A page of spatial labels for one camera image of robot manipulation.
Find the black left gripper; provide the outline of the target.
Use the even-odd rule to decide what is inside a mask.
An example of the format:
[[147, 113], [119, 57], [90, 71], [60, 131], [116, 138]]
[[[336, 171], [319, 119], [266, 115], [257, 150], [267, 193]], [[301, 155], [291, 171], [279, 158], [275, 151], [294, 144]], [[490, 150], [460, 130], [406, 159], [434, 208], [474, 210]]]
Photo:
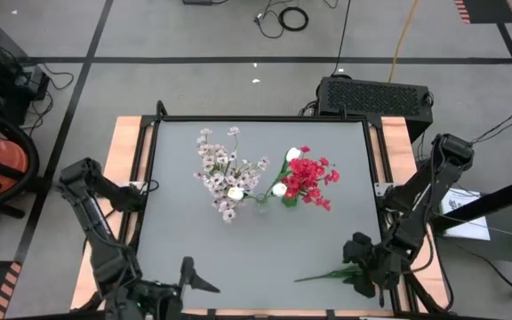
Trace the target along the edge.
[[182, 295], [184, 287], [191, 284], [194, 290], [220, 293], [220, 289], [195, 275], [194, 260], [185, 256], [181, 262], [180, 280], [177, 284], [150, 282], [149, 295], [153, 300], [154, 320], [181, 320], [183, 309]]

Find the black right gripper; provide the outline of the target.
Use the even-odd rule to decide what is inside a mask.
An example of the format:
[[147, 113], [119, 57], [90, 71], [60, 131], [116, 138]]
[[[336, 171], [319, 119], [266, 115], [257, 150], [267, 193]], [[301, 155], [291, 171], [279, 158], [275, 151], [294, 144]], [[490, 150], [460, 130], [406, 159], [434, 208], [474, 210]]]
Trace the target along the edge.
[[[401, 257], [398, 254], [383, 247], [372, 248], [372, 239], [361, 232], [355, 232], [343, 246], [344, 263], [359, 263], [368, 255], [366, 265], [371, 280], [382, 289], [397, 287], [401, 275]], [[376, 287], [371, 280], [366, 276], [349, 278], [354, 290], [366, 298], [376, 295]]]

